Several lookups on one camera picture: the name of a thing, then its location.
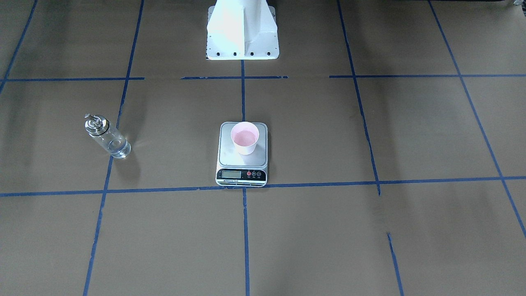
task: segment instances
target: pink liquid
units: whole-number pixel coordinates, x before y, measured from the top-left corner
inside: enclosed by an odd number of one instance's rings
[[[234,142],[240,146],[250,146],[256,142],[256,136],[249,131],[241,131],[234,136]]]

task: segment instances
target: kitchen scale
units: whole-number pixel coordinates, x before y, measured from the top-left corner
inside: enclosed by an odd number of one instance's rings
[[[268,128],[265,123],[253,122],[259,130],[254,152],[237,153],[230,137],[238,122],[225,122],[219,132],[216,183],[222,186],[262,187],[268,180]]]

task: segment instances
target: scale display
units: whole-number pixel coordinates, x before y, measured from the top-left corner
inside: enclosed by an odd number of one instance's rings
[[[241,179],[241,171],[224,171],[221,173],[223,179]]]

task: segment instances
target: scale weighing platform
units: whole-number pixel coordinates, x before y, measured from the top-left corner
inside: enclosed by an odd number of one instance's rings
[[[262,187],[268,180],[268,128],[265,123],[253,122],[259,130],[254,152],[237,153],[230,132],[238,122],[225,122],[219,132],[216,183],[222,186]]]

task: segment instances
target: brown floor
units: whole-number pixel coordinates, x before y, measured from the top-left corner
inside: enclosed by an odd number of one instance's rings
[[[512,2],[277,0],[245,62],[205,59],[213,0],[1,2],[0,294],[525,295]],[[263,189],[214,180],[243,119]]]

